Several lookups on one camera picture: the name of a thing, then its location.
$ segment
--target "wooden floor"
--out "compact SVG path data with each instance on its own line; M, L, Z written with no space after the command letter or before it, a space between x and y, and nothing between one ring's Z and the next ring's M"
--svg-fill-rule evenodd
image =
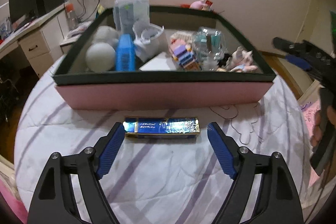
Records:
M3 121L0 123L0 155L12 163L14 163L14 143L17 125L25 102L37 81L38 77L31 67L21 72L21 77L16 84L20 94L19 100L8 117L8 122Z

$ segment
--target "metal screw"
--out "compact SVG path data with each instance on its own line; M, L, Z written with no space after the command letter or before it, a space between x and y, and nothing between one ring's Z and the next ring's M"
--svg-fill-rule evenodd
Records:
M242 147L239 148L239 151L243 154L246 154L249 151L249 149L245 146L242 146Z
M59 153L58 152L53 152L51 154L51 158L54 160L54 159L57 159L59 157Z
M85 154L91 154L93 152L93 147L87 147L84 149Z
M281 153L280 152L274 152L273 153L274 157L276 157L277 159L281 158Z

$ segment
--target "purple block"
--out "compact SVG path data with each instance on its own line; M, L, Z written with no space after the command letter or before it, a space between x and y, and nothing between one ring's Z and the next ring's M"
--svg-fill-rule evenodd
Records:
M184 53L186 51L187 51L187 49L185 48L185 46L181 45L181 46L177 47L173 52L174 52L175 56L178 57L179 55L181 55L182 53Z

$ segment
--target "blue gripper pad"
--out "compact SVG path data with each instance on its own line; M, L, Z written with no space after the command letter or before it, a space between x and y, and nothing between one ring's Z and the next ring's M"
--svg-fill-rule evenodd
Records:
M234 158L212 123L208 125L208 139L223 172L235 179L237 171L234 168Z
M119 148L123 143L125 138L125 129L124 126L121 124L115 133L113 134L110 141L107 143L105 149L101 153L99 157L99 167L96 172L99 179L109 173L112 163L114 162Z

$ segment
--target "drawer handle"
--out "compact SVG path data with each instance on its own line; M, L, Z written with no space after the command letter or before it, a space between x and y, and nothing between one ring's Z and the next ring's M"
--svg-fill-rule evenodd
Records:
M33 48L28 49L28 52L31 52L32 50L34 50L36 48L37 48L37 45L35 45L35 47L33 47Z

